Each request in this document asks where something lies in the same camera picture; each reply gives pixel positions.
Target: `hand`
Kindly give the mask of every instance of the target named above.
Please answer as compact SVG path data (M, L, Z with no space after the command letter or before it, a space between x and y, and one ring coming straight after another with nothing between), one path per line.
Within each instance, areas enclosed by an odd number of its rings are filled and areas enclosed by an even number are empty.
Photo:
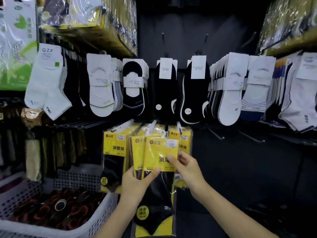
M136 210L149 184L159 175L160 171L161 168L156 168L143 180L138 180L133 176L133 167L131 167L122 176L121 197L119 204L125 204Z
M200 171L197 160L183 151L178 152L177 159L172 155L167 155L167 159L178 170L192 196L199 201L200 193L208 184Z

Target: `green leaf graphic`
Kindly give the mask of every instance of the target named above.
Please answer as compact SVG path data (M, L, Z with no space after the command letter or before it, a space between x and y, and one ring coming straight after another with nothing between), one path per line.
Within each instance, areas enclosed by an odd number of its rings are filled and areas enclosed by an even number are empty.
M22 15L19 16L18 21L19 22L14 23L14 26L19 29L26 29L27 23Z

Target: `gray basket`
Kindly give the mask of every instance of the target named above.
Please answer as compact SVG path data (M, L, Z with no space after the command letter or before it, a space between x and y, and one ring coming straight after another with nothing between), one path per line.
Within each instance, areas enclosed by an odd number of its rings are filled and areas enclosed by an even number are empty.
M16 187L0 194L0 237L1 238L87 238L93 237L99 228L108 219L117 206L118 196L109 193L101 202L95 213L87 223L71 231L40 227L6 220L11 212L19 204L27 201L38 193L49 193L52 190L61 190L64 187L73 190L84 187L87 190L99 191L101 166L85 164L80 167L72 167L69 171L58 170L57 179L45 179L45 182L33 182L24 179ZM0 181L3 186L10 181L23 176L23 173L11 176Z

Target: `basket of socks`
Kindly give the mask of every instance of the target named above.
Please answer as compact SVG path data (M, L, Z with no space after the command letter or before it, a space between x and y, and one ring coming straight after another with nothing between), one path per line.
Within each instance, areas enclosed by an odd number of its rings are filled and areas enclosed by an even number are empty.
M117 204L99 193L96 167L58 170L42 183L24 179L0 194L0 237L93 237Z

